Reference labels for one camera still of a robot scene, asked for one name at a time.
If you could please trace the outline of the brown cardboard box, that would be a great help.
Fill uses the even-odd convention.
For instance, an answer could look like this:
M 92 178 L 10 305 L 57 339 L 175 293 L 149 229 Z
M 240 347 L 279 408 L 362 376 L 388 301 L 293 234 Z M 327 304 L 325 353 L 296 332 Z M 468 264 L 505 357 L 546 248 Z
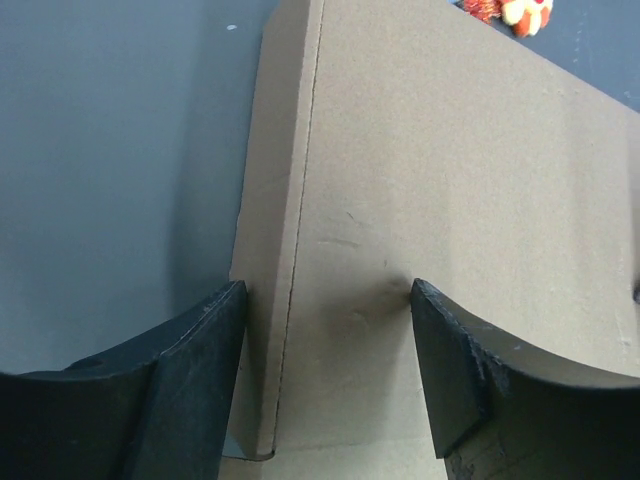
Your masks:
M 415 280 L 639 380 L 639 5 L 517 41 L 445 1 L 282 1 L 264 28 L 231 274 L 249 290 L 225 479 L 450 479 Z

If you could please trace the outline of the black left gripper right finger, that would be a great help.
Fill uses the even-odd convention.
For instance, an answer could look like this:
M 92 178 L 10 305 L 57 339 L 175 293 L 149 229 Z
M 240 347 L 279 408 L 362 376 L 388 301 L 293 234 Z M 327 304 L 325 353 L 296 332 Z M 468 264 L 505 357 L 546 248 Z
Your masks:
M 553 354 L 417 279 L 415 345 L 450 479 L 636 479 L 639 380 Z

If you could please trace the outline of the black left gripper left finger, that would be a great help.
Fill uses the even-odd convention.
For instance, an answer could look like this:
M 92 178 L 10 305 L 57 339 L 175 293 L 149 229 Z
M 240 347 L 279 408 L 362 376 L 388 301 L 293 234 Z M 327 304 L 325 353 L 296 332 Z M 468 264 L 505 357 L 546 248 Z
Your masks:
M 2 477 L 216 478 L 247 305 L 233 281 L 63 370 L 3 374 Z

